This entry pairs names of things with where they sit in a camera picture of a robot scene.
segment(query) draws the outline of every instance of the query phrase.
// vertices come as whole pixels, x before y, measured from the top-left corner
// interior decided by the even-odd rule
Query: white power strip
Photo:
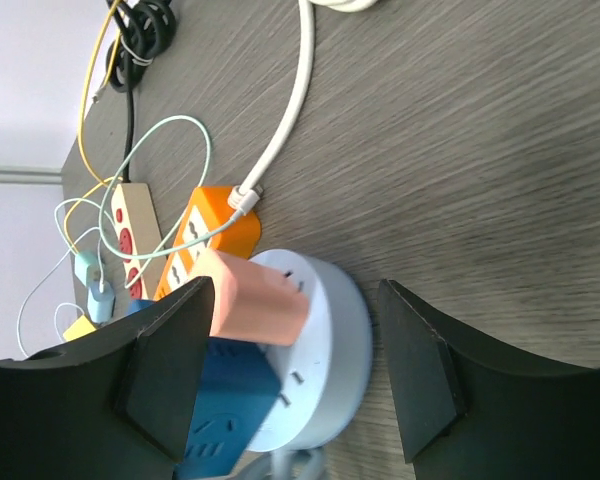
[[[308,450],[336,437],[367,388],[371,320],[353,280],[335,265],[289,250],[251,259],[279,270],[309,298],[309,317],[291,347],[263,346],[282,390],[248,450]]]

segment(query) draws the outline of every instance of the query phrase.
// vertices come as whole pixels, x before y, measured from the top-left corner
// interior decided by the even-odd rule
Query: wooden floor
[[[378,282],[393,278],[500,339],[599,366],[600,1],[381,0],[316,16],[313,80],[263,182],[258,250],[340,265],[372,312]],[[195,115],[214,141],[210,183],[238,183],[282,116],[298,42],[293,0],[184,2],[175,42],[138,94],[138,136]],[[112,175],[124,96],[107,91],[86,129],[96,169]],[[200,133],[182,123],[134,160],[163,233],[203,158]],[[92,185],[75,147],[63,173],[67,197]],[[74,235],[95,222],[81,212]],[[122,269],[106,258],[120,288]],[[364,403],[328,447],[336,480],[414,478],[374,333]]]

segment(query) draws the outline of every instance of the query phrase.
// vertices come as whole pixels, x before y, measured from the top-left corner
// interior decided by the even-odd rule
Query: blue box
[[[185,460],[174,480],[230,474],[280,388],[257,345],[209,338]]]

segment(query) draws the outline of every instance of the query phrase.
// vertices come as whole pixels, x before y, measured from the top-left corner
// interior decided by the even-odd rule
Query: pink block
[[[189,278],[211,277],[216,291],[211,336],[292,345],[309,315],[309,300],[278,270],[206,248]]]

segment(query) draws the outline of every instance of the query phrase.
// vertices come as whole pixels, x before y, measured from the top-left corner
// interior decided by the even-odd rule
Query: power strip
[[[309,298],[309,317],[291,347],[262,346],[282,390],[248,450],[307,450],[351,421],[369,381],[371,319],[351,278],[335,265],[290,250],[253,262],[288,273]]]
[[[174,238],[174,247],[184,245],[224,225],[235,213],[227,203],[231,190],[232,187],[195,188]],[[172,253],[162,272],[154,300],[166,297],[188,281],[193,264],[205,248],[211,247],[237,257],[249,258],[260,240],[260,232],[260,221],[252,211],[207,242]]]
[[[128,254],[151,253],[162,240],[158,220],[146,183],[123,183],[111,196],[111,211],[120,251]],[[154,258],[142,278],[129,289],[134,300],[152,300],[165,266],[163,257]],[[144,261],[124,260],[127,281],[136,277]]]

